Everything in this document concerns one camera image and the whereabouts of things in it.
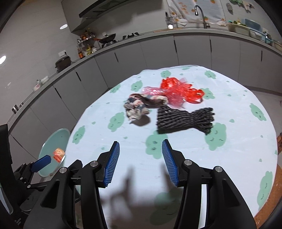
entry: frying pan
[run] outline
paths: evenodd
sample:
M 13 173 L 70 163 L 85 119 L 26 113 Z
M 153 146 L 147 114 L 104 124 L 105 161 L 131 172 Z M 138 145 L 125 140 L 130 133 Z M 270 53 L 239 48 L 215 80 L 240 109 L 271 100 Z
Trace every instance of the frying pan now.
M 116 37 L 116 34 L 114 33 L 114 34 L 105 36 L 103 39 L 94 38 L 93 40 L 99 41 L 101 44 L 107 44 L 113 41 L 115 37 Z

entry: green cloud print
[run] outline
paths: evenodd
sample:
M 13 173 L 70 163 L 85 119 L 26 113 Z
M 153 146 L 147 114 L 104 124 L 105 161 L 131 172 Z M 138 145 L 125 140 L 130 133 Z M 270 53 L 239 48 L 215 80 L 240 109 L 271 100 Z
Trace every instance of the green cloud print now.
M 226 126 L 217 122 L 212 127 L 211 132 L 205 136 L 205 140 L 211 151 L 216 150 L 217 147 L 223 146 L 226 142 Z
M 79 127 L 79 129 L 75 132 L 73 136 L 72 143 L 75 143 L 77 145 L 80 139 L 82 139 L 84 133 L 85 133 L 85 126 Z
M 108 129 L 110 129 L 112 132 L 115 132 L 117 128 L 121 127 L 124 122 L 124 113 L 116 113 L 113 117 L 110 119 L 110 123 L 108 124 Z
M 208 78 L 213 78 L 213 79 L 216 79 L 216 75 L 212 72 L 212 71 L 206 71 L 205 72 L 205 75 L 208 77 Z
M 167 138 L 166 134 L 158 134 L 157 131 L 154 131 L 146 139 L 146 154 L 153 155 L 155 159 L 160 159 L 162 156 L 162 141 Z
M 139 80 L 136 83 L 133 83 L 131 85 L 131 90 L 137 92 L 137 91 L 139 91 L 141 89 L 142 86 L 143 86 L 143 83 L 142 83 L 141 80 Z
M 260 110 L 260 108 L 258 108 L 254 104 L 251 104 L 250 108 L 251 108 L 251 112 L 253 113 L 253 115 L 255 117 L 257 117 L 260 121 L 266 121 L 266 118 L 265 118 L 263 112 Z
M 257 195 L 257 204 L 259 205 L 259 210 L 265 204 L 269 196 L 272 187 L 272 178 L 273 178 L 272 172 L 266 171 L 265 176 L 261 179 L 261 183 L 259 186 L 260 190 Z
M 110 93 L 116 93 L 120 88 L 120 84 L 118 84 L 117 86 L 113 87 L 111 90 L 110 90 Z
M 204 99 L 214 99 L 213 93 L 208 88 L 200 88 L 205 94 L 203 96 Z
M 178 214 L 182 197 L 182 189 L 173 188 L 170 192 L 159 193 L 155 197 L 156 210 L 150 216 L 152 225 L 163 225 Z
M 170 77 L 171 72 L 168 71 L 168 70 L 165 70 L 165 71 L 162 71 L 162 72 L 160 73 L 160 75 L 161 75 L 162 78 L 167 78 L 167 77 Z

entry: silver screw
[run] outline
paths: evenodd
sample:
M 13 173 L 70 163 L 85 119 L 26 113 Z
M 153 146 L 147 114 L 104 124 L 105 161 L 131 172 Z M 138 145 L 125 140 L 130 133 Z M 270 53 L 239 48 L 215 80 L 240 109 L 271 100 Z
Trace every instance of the silver screw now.
M 65 173 L 66 171 L 67 171 L 67 168 L 66 168 L 66 167 L 60 168 L 60 173 Z
M 190 161 L 190 160 L 185 160 L 185 161 L 184 161 L 184 164 L 185 164 L 185 165 L 191 165 L 191 164 L 192 164 L 192 161 Z
M 216 170 L 216 172 L 219 172 L 219 173 L 222 172 L 222 168 L 221 168 L 220 166 L 217 166 L 217 167 L 215 168 L 215 170 Z
M 98 161 L 91 161 L 91 162 L 90 162 L 90 165 L 91 165 L 92 167 L 95 167 L 95 166 L 98 165 Z

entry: plastic curtain with orange print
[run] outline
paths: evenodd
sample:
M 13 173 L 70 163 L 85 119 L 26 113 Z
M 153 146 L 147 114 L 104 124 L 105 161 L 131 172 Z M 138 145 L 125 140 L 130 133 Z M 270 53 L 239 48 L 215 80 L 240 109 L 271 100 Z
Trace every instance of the plastic curtain with orange print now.
M 167 0 L 167 3 L 170 15 L 176 18 L 179 25 L 189 26 L 189 23 L 203 23 L 199 9 L 199 16 L 195 15 L 195 5 L 199 5 L 203 10 L 206 22 L 226 26 L 220 0 Z

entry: faucet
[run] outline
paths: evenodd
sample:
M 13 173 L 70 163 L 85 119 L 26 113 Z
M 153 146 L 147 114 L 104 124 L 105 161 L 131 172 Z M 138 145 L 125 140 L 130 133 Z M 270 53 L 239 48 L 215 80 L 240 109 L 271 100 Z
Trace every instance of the faucet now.
M 207 28 L 207 24 L 206 24 L 206 21 L 205 21 L 204 13 L 203 13 L 201 7 L 199 7 L 198 5 L 195 5 L 195 15 L 196 15 L 196 16 L 199 16 L 198 11 L 197 11 L 197 7 L 198 7 L 198 8 L 200 9 L 200 11 L 201 11 L 202 18 L 203 18 L 203 21 L 204 21 L 204 28 Z

